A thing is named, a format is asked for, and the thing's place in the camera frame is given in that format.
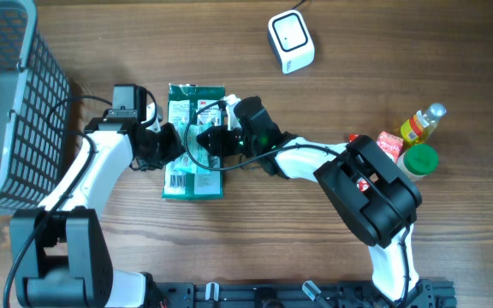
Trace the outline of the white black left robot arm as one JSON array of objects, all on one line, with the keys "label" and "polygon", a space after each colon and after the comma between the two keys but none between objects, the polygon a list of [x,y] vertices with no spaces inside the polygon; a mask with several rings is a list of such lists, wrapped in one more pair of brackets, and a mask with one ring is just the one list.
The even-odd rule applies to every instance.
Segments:
[{"label": "white black left robot arm", "polygon": [[34,210],[10,221],[14,263],[3,293],[23,307],[142,307],[164,296],[144,273],[114,269],[99,216],[134,159],[161,169],[183,152],[175,127],[95,118],[72,168]]}]

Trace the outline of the red juice carton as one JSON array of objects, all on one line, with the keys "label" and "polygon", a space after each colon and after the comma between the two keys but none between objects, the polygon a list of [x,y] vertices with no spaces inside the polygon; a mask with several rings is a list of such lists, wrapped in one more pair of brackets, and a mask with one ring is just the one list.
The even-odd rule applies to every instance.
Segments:
[{"label": "red juice carton", "polygon": [[397,163],[404,145],[404,140],[391,133],[381,132],[377,137],[377,145],[394,163]]}]

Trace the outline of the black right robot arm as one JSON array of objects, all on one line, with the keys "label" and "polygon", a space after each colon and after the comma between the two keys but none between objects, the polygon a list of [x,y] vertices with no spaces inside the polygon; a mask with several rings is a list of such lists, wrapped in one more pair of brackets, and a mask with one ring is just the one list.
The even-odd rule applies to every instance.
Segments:
[{"label": "black right robot arm", "polygon": [[410,246],[418,188],[368,136],[345,145],[310,142],[283,132],[257,96],[216,101],[225,125],[210,125],[196,142],[215,157],[243,155],[269,175],[316,182],[350,232],[368,246],[372,283],[385,301],[406,307],[419,282]]}]

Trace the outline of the yellow dish soap bottle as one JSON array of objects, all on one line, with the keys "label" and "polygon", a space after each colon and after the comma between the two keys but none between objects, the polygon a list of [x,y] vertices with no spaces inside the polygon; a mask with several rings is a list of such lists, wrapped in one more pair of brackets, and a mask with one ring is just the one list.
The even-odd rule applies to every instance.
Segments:
[{"label": "yellow dish soap bottle", "polygon": [[433,103],[426,110],[418,110],[401,124],[399,130],[401,138],[407,146],[425,143],[446,113],[445,106],[440,103]]}]

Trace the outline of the green white round can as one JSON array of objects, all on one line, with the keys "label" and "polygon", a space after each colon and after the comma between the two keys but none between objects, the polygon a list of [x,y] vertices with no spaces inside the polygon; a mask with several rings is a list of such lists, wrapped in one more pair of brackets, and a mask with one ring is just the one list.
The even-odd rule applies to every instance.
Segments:
[{"label": "green white round can", "polygon": [[397,166],[410,181],[420,181],[432,174],[439,164],[437,152],[426,144],[409,148],[397,160]]}]

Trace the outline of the green white 3M package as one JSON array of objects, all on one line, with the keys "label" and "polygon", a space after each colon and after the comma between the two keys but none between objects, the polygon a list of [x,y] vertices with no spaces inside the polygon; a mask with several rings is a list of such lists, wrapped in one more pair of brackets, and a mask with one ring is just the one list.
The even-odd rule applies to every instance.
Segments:
[{"label": "green white 3M package", "polygon": [[[216,101],[225,95],[224,86],[195,86],[189,84],[169,86],[168,120],[175,126],[185,123],[184,137],[192,124],[201,125],[211,121],[213,126],[223,124],[223,113]],[[207,166],[199,163],[189,152],[191,161],[201,168]],[[208,175],[196,175],[173,169],[175,161],[165,167],[163,198],[169,199],[211,199],[223,197],[223,176],[211,170]]]}]

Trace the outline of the red snack stick packet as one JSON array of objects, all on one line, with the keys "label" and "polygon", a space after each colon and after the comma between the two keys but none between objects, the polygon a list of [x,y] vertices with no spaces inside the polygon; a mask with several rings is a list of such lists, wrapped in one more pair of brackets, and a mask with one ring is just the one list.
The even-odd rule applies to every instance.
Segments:
[{"label": "red snack stick packet", "polygon": [[[358,134],[351,133],[348,135],[348,141],[353,142],[357,137],[358,137]],[[361,192],[364,192],[370,187],[370,184],[364,178],[360,177],[357,180],[357,187]]]}]

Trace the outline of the light green wipes packet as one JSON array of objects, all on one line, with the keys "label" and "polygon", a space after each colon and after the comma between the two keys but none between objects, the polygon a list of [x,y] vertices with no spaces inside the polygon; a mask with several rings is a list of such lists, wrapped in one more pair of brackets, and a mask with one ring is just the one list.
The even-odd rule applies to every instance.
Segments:
[{"label": "light green wipes packet", "polygon": [[[197,136],[210,127],[213,127],[213,123],[211,121],[201,125],[192,124],[188,130],[187,138],[184,137],[186,129],[185,123],[179,123],[177,125],[177,131],[181,137],[182,143],[184,145],[188,145],[190,153],[193,155],[195,160],[205,166],[218,168],[220,164],[219,158],[210,155],[209,152],[197,141]],[[191,157],[187,153],[182,154],[175,160],[173,169],[175,171],[196,175],[208,175],[211,172],[210,170],[201,168],[197,164],[193,163],[191,161]]]}]

